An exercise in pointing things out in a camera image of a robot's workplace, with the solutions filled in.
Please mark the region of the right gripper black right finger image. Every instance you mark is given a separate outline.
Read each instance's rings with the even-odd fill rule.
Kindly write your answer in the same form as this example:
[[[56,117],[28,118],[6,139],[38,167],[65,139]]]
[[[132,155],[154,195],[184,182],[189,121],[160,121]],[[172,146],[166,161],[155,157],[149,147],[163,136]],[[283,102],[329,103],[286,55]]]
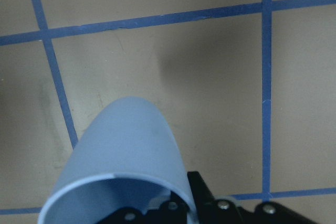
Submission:
[[[273,201],[248,211],[228,197],[216,199],[199,172],[187,172],[199,223],[314,223],[311,219]]]

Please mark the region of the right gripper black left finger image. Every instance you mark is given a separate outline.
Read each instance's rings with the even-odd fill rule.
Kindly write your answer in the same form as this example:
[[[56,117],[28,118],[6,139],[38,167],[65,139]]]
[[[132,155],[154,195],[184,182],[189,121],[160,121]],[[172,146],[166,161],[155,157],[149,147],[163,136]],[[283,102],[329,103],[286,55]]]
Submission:
[[[187,223],[189,206],[174,192],[150,200],[144,210],[121,207],[98,223]]]

